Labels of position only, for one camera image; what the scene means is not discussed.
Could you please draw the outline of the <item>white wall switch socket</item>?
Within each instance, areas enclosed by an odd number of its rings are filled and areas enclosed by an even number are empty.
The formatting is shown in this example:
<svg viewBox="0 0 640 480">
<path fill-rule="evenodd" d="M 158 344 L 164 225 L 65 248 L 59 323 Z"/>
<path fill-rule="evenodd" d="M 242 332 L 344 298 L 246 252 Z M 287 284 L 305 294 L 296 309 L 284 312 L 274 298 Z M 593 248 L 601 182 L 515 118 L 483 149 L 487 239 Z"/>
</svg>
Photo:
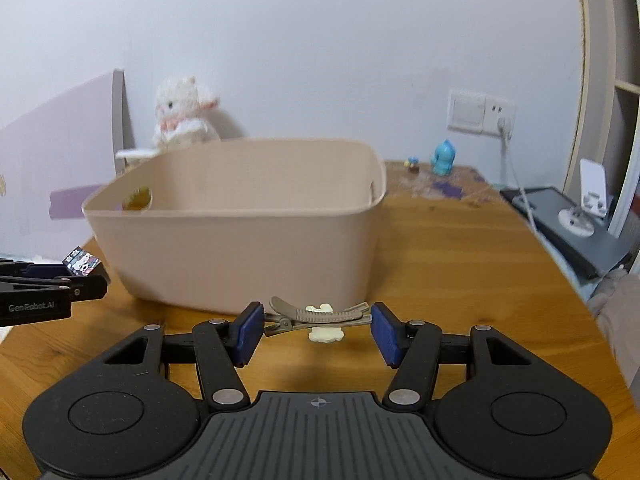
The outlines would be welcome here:
<svg viewBox="0 0 640 480">
<path fill-rule="evenodd" d="M 465 90 L 450 90 L 449 130 L 510 139 L 518 107 L 512 101 Z"/>
</svg>

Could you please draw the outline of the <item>small colourful figurine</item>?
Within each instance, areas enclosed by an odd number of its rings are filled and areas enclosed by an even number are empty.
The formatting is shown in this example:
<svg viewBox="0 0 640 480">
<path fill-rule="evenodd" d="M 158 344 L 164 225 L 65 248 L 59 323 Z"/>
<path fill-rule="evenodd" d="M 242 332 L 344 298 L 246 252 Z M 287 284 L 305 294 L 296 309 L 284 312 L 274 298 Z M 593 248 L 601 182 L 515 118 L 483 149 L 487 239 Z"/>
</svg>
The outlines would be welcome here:
<svg viewBox="0 0 640 480">
<path fill-rule="evenodd" d="M 410 174 L 418 174 L 420 172 L 420 160 L 417 157 L 408 157 L 404 162 L 404 167 Z"/>
</svg>

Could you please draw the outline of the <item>beige plastic storage bin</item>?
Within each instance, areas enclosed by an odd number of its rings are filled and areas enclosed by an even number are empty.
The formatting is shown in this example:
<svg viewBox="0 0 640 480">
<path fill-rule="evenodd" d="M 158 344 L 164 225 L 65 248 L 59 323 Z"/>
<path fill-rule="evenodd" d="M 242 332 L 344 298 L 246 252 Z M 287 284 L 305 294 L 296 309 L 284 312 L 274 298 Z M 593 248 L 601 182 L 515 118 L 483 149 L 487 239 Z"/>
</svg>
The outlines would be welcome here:
<svg viewBox="0 0 640 480">
<path fill-rule="evenodd" d="M 220 313 L 367 296 L 386 169 L 369 145 L 238 139 L 160 154 L 82 206 L 130 295 Z"/>
</svg>

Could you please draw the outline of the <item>white shelf unit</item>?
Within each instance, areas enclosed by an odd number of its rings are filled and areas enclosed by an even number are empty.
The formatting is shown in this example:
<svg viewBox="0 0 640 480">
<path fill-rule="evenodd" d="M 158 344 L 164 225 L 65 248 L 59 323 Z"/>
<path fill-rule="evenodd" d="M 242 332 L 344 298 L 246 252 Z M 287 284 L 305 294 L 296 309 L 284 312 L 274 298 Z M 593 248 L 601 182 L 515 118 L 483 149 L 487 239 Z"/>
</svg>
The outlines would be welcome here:
<svg viewBox="0 0 640 480">
<path fill-rule="evenodd" d="M 563 186 L 580 200 L 579 162 L 601 164 L 613 197 L 608 232 L 619 237 L 639 180 L 639 0 L 580 0 L 582 90 Z"/>
</svg>

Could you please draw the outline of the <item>cartoon print small box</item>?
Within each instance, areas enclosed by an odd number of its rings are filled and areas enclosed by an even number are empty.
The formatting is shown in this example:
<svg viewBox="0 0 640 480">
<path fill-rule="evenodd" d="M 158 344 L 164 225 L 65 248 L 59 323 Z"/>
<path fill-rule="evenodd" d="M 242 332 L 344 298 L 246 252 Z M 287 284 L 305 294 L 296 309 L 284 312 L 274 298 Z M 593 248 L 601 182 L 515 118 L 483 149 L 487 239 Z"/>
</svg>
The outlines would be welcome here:
<svg viewBox="0 0 640 480">
<path fill-rule="evenodd" d="M 84 248 L 76 247 L 65 256 L 62 263 L 73 276 L 86 278 L 87 276 L 100 276 L 107 284 L 111 283 L 104 263 L 95 255 L 90 254 Z"/>
</svg>

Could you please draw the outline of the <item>blue figurine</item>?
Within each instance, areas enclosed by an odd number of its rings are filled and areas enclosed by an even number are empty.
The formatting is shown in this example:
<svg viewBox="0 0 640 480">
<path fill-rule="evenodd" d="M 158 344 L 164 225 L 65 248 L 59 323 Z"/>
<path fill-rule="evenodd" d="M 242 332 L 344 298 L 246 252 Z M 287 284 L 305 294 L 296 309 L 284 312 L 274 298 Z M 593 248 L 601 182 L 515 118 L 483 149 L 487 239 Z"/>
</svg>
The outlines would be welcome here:
<svg viewBox="0 0 640 480">
<path fill-rule="evenodd" d="M 449 140 L 445 140 L 438 144 L 431 158 L 432 173 L 436 176 L 448 176 L 454 166 L 456 158 L 456 149 L 454 144 Z"/>
</svg>

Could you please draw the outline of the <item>lilac bed headboard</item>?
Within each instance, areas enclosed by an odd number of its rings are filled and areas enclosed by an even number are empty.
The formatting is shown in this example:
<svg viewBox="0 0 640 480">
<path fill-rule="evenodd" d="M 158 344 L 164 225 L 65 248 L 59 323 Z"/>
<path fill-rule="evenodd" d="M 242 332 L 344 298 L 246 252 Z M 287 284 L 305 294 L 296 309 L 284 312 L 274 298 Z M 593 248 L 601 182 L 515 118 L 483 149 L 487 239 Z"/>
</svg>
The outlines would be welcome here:
<svg viewBox="0 0 640 480">
<path fill-rule="evenodd" d="M 92 237 L 81 204 L 122 168 L 121 70 L 1 129 L 1 255 L 60 261 Z"/>
</svg>

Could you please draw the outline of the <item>white plush lamb toy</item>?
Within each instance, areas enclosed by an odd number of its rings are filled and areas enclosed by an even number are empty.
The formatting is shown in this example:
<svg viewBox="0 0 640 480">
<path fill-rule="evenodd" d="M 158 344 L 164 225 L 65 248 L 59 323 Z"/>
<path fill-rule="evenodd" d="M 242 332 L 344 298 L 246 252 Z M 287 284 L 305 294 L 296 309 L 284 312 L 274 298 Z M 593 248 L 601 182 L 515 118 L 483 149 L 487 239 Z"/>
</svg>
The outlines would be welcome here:
<svg viewBox="0 0 640 480">
<path fill-rule="evenodd" d="M 219 141 L 209 113 L 219 96 L 201 86 L 194 76 L 168 78 L 155 96 L 154 148 L 161 152 L 184 146 Z"/>
</svg>

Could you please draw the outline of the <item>beige hair clip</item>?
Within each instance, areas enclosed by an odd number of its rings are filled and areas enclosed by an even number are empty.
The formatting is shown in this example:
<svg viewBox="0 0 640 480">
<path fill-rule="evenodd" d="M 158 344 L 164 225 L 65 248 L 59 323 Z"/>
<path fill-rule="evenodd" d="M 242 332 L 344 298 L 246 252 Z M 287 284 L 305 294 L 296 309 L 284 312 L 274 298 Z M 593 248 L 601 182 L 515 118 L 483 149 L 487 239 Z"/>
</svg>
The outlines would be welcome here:
<svg viewBox="0 0 640 480">
<path fill-rule="evenodd" d="M 330 304 L 295 307 L 279 297 L 270 300 L 271 313 L 265 314 L 264 334 L 267 337 L 306 330 L 315 344 L 334 344 L 344 339 L 344 329 L 369 325 L 371 308 L 366 302 L 335 311 Z"/>
</svg>

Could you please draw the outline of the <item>white phone stand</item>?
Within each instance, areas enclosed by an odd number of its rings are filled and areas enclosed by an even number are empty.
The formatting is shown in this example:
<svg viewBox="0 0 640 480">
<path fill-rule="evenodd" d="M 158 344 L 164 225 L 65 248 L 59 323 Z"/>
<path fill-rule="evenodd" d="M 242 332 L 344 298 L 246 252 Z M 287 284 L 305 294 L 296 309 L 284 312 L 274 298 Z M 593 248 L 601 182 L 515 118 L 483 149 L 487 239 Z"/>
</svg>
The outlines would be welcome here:
<svg viewBox="0 0 640 480">
<path fill-rule="evenodd" d="M 596 232 L 594 219 L 604 219 L 608 214 L 604 167 L 590 159 L 579 162 L 580 196 L 577 206 L 561 209 L 560 226 L 570 234 L 586 238 Z"/>
</svg>

